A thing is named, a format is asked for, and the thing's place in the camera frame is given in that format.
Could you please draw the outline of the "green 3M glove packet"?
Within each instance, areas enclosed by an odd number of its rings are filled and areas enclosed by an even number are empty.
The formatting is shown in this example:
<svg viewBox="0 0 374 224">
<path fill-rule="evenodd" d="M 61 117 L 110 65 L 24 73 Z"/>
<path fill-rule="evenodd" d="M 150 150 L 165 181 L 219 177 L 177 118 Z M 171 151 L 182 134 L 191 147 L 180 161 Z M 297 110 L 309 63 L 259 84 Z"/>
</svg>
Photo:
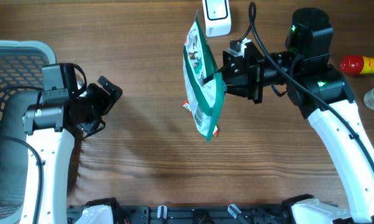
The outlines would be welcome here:
<svg viewBox="0 0 374 224">
<path fill-rule="evenodd" d="M 198 132 L 210 142 L 225 101 L 227 87 L 221 76 L 203 84 L 208 75 L 219 72 L 196 12 L 183 48 L 183 73 L 187 99 Z"/>
</svg>

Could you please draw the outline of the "red sachet packet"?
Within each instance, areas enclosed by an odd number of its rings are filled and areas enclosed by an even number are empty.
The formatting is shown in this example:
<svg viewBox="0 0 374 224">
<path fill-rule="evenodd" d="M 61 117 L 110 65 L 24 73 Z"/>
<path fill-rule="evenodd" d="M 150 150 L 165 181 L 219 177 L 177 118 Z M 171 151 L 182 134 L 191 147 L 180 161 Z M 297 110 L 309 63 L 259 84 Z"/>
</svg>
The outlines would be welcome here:
<svg viewBox="0 0 374 224">
<path fill-rule="evenodd" d="M 182 106 L 187 109 L 188 111 L 192 111 L 191 108 L 190 108 L 190 105 L 189 105 L 189 101 L 188 100 L 185 100 L 182 104 Z M 214 137 L 217 137 L 220 133 L 220 130 L 218 128 L 218 126 L 215 126 L 214 130 L 213 130 L 213 136 Z"/>
</svg>

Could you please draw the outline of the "chilli sauce bottle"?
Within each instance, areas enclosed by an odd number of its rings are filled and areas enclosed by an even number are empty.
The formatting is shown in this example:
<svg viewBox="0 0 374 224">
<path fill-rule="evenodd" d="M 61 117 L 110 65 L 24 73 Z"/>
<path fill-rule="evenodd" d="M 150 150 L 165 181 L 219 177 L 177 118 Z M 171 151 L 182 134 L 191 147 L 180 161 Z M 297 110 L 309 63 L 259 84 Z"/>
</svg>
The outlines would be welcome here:
<svg viewBox="0 0 374 224">
<path fill-rule="evenodd" d="M 348 75 L 374 74 L 374 58 L 348 55 L 342 58 L 340 69 Z"/>
</svg>

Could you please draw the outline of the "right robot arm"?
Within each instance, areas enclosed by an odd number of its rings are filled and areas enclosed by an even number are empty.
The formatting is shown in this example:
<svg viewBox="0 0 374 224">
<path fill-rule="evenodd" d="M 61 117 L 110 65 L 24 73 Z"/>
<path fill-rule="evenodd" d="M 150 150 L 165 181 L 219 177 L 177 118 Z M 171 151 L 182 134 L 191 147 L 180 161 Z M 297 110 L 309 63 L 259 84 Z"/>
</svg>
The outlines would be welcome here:
<svg viewBox="0 0 374 224">
<path fill-rule="evenodd" d="M 329 64 L 333 28 L 326 12 L 304 7 L 292 15 L 286 50 L 269 53 L 259 37 L 233 40 L 218 70 L 227 92 L 260 103 L 263 88 L 285 94 L 324 143 L 348 198 L 348 210 L 313 195 L 288 198 L 277 210 L 252 214 L 276 223 L 374 223 L 374 148 L 344 75 Z"/>
</svg>

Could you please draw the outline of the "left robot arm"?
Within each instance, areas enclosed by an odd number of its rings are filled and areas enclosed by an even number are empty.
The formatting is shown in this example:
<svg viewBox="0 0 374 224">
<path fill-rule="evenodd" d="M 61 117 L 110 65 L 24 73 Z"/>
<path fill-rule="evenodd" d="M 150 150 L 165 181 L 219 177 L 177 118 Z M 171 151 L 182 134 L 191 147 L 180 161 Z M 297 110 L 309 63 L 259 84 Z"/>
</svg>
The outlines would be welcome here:
<svg viewBox="0 0 374 224">
<path fill-rule="evenodd" d="M 104 76 L 87 83 L 77 78 L 83 74 L 74 63 L 42 67 L 43 90 L 22 118 L 30 157 L 21 223 L 66 223 L 68 168 L 77 132 L 85 139 L 103 130 L 104 115 L 123 94 Z"/>
</svg>

